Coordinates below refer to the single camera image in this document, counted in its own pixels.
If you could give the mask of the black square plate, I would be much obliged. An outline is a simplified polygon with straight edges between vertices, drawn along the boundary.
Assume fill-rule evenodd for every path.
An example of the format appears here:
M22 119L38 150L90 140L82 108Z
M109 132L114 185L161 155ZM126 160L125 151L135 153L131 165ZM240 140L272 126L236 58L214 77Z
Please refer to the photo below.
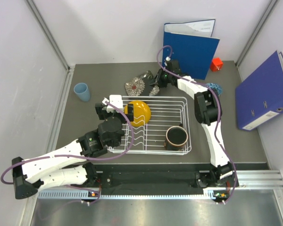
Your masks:
M145 71L132 78L124 84L126 94L128 96L156 96L160 89L157 85L150 85L153 77L151 71Z

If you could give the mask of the yellow plate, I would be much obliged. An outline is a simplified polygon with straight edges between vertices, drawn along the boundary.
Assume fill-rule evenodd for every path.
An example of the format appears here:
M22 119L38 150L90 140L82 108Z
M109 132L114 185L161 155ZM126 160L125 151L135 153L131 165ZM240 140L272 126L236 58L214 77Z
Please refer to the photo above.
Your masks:
M134 100L129 102L125 106L125 114L128 113L128 106L129 104L133 104L133 122L131 125L133 127L140 127L147 124L151 119L151 110L150 107L143 101Z

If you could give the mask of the light blue cup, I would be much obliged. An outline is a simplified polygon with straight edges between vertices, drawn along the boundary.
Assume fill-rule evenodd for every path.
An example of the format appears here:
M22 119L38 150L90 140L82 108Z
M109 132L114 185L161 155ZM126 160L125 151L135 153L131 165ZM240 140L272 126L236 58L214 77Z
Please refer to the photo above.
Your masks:
M88 85L86 83L78 83L74 86L74 92L83 102L88 102L91 98Z

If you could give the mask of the white wire dish rack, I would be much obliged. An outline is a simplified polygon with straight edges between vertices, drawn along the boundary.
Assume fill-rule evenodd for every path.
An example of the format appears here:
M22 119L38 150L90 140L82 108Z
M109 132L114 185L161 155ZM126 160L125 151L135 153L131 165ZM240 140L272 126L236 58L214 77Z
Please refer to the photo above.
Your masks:
M192 150L191 137L181 150L166 150L164 142L166 132L172 126L182 125L190 134L188 102L185 97L158 97L158 96L123 96L123 106L131 101L145 102L151 111L148 122L136 117L143 124L133 127L134 142L128 153L133 154L162 154L162 155L184 155Z

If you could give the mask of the dark brown mug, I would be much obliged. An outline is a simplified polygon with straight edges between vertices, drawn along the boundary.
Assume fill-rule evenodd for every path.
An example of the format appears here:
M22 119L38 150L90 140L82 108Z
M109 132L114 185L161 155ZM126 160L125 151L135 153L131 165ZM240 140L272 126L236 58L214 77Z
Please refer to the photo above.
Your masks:
M166 131L164 147L167 151L181 151L188 141L189 135L183 124L172 126Z

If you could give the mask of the blue patterned bowl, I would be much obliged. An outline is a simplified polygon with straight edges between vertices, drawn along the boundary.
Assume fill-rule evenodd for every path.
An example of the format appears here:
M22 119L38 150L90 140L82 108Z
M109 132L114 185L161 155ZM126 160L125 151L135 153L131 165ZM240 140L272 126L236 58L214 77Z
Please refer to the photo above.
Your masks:
M207 83L206 84L209 88L211 89L216 89L217 90L217 93L219 96L221 96L222 92L223 92L223 89L220 85L216 84L216 83Z

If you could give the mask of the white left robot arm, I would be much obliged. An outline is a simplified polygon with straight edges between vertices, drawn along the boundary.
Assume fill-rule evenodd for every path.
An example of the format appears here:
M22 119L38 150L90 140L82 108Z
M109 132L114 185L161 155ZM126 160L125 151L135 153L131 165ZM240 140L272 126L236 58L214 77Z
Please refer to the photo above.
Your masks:
M102 121L95 130L70 144L34 159L12 160L15 198L25 199L39 191L63 185L94 186L98 176L91 160L101 160L108 148L121 145L123 124L134 121L134 105L123 106L121 95L111 95L95 108Z

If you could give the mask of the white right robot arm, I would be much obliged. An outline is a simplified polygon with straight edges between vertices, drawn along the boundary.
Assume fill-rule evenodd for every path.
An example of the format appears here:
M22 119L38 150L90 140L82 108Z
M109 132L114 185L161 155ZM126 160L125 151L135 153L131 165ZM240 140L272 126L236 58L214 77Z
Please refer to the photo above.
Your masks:
M234 169L225 153L220 125L222 108L217 90L182 74L178 60L172 60L169 56L158 65L160 69L153 79L153 86L164 88L171 84L194 100L195 118L205 131L210 150L210 179L214 185L222 186L232 176Z

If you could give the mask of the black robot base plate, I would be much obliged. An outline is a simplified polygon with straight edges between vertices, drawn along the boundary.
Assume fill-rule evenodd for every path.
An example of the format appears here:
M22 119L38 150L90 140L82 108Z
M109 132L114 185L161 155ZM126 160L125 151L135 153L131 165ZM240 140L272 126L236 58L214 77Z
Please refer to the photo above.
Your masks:
M141 189L142 186L182 186L206 188L231 186L237 181L229 163L213 167L208 163L160 163L160 164L95 164L98 180L104 188Z

